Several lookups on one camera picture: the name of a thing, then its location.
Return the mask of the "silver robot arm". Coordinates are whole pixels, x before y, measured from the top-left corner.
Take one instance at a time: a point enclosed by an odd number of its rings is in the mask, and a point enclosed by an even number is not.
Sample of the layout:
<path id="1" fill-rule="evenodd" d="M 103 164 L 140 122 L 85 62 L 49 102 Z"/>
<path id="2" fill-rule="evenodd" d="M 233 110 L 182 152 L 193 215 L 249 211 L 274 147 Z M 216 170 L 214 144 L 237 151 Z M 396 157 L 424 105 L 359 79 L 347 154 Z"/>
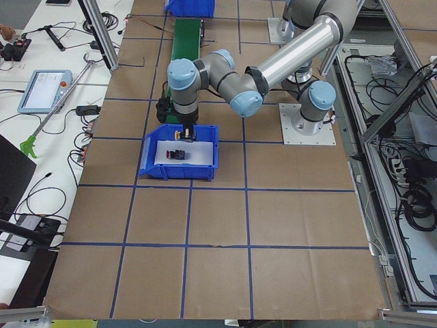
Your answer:
<path id="1" fill-rule="evenodd" d="M 304 33 L 313 24 L 316 1 L 286 1 L 283 10 L 283 27 L 285 42 L 288 43 Z M 310 80 L 312 75 L 312 57 L 297 68 L 287 78 L 293 84 L 303 84 Z"/>
<path id="2" fill-rule="evenodd" d="M 276 84 L 324 49 L 343 41 L 357 14 L 356 1 L 286 1 L 283 19 L 301 33 L 258 66 L 247 67 L 243 75 L 234 70 L 234 59 L 225 49 L 195 61 L 187 58 L 171 61 L 167 79 L 173 107 L 183 125 L 180 139 L 188 142 L 196 139 L 199 90 L 212 87 L 238 115 L 250 117 L 261 108 L 264 96 Z"/>

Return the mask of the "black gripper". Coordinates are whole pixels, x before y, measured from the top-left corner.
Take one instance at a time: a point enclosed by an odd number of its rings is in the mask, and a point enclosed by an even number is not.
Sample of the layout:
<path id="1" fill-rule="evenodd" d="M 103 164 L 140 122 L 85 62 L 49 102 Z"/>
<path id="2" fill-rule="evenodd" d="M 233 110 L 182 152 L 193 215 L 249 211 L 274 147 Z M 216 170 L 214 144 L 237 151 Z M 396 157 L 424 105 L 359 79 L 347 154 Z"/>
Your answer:
<path id="1" fill-rule="evenodd" d="M 190 134 L 192 141 L 197 140 L 197 132 L 195 131 L 195 125 L 197 124 L 197 118 L 182 118 L 182 141 L 189 141 Z"/>

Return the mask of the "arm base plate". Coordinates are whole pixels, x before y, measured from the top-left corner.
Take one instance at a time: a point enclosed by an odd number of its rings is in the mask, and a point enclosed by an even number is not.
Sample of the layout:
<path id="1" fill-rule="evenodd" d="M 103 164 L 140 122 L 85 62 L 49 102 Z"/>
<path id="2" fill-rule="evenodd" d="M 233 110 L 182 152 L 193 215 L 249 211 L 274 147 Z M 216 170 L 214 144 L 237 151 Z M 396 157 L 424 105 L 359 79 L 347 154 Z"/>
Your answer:
<path id="1" fill-rule="evenodd" d="M 271 44 L 287 44 L 293 38 L 292 26 L 283 18 L 268 18 L 267 24 Z"/>
<path id="2" fill-rule="evenodd" d="M 320 122 L 310 122 L 301 115 L 301 104 L 279 103 L 283 143 L 286 146 L 335 146 L 331 123 L 325 124 L 328 114 Z"/>

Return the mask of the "person hand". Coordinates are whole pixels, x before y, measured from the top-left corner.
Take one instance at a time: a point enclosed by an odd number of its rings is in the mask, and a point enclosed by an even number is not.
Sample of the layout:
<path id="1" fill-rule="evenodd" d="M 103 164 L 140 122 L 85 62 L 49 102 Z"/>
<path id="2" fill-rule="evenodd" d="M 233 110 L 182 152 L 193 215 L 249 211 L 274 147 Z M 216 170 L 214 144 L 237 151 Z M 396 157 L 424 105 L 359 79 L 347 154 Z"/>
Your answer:
<path id="1" fill-rule="evenodd" d="M 16 30 L 13 27 L 0 24 L 1 36 L 4 40 L 10 41 L 12 37 L 16 34 Z"/>

